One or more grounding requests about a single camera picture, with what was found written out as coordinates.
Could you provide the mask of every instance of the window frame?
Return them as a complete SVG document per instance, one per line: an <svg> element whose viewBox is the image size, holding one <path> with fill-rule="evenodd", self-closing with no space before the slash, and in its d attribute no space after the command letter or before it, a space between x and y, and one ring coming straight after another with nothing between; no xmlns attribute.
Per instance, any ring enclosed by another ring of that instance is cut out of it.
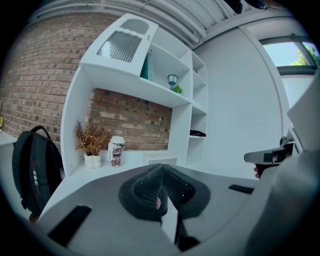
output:
<svg viewBox="0 0 320 256"><path fill-rule="evenodd" d="M303 43L312 43L312 40L307 36L297 36L295 34L287 35L287 36L278 36L271 37L266 39L259 40L260 43L265 45L272 45L278 43L294 43L297 48L301 51L303 56L306 59L308 65L301 66L277 66L276 68L279 71L280 76L292 76L292 75L309 75L313 76L317 71L317 63L308 51L308 49L304 46Z"/></svg>

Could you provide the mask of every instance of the black mesh object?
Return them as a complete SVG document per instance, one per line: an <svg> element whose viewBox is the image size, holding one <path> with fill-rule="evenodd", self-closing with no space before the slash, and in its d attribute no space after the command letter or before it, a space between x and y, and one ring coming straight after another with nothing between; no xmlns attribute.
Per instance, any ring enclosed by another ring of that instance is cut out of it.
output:
<svg viewBox="0 0 320 256"><path fill-rule="evenodd" d="M163 164L162 185L182 219L199 216L210 201L210 190L202 182Z"/></svg>
<svg viewBox="0 0 320 256"><path fill-rule="evenodd" d="M162 168L162 175L163 184L165 184L164 190L176 209L188 202L196 194L196 189L190 183L167 169Z"/></svg>
<svg viewBox="0 0 320 256"><path fill-rule="evenodd" d="M168 209L168 197L183 219L197 217L210 200L210 191L202 182L167 164L153 165L122 184L119 200L133 216L161 221ZM157 198L161 200L157 210Z"/></svg>
<svg viewBox="0 0 320 256"><path fill-rule="evenodd" d="M138 179L133 185L133 192L146 205L156 208L161 187L162 168L157 168Z"/></svg>
<svg viewBox="0 0 320 256"><path fill-rule="evenodd" d="M156 164L122 184L118 198L122 206L141 220L161 222L167 205L157 210L157 197L162 188L162 164Z"/></svg>

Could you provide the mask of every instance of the tree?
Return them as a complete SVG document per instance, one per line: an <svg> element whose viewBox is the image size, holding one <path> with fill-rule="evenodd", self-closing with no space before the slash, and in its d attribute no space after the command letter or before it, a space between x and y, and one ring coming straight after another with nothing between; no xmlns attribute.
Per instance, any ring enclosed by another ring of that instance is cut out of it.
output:
<svg viewBox="0 0 320 256"><path fill-rule="evenodd" d="M311 54L311 56L314 59L316 65L318 67L320 67L320 56L316 55L316 49L310 48L310 47L307 47L306 49ZM290 66L307 66L308 62L307 62L306 58L304 57L304 55L302 54L302 52L299 49L297 50L297 52L298 52L299 61L295 61L294 63L291 63Z"/></svg>

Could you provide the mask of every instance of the black handle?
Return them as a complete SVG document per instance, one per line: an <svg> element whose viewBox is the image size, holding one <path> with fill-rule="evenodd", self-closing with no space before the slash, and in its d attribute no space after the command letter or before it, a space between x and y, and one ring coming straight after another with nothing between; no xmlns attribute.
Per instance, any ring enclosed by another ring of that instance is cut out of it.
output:
<svg viewBox="0 0 320 256"><path fill-rule="evenodd" d="M44 128L42 125L37 125L36 127L32 128L32 130L30 132L35 133L40 129L44 131L44 133L47 136L47 138L51 141L49 133L47 132L46 128Z"/></svg>

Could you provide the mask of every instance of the cabinet door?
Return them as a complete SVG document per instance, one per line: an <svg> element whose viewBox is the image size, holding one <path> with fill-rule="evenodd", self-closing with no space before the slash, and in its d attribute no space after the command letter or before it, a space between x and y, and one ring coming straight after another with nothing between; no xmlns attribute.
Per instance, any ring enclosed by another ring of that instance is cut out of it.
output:
<svg viewBox="0 0 320 256"><path fill-rule="evenodd" d="M80 64L139 77L157 28L152 21L127 13L99 35Z"/></svg>

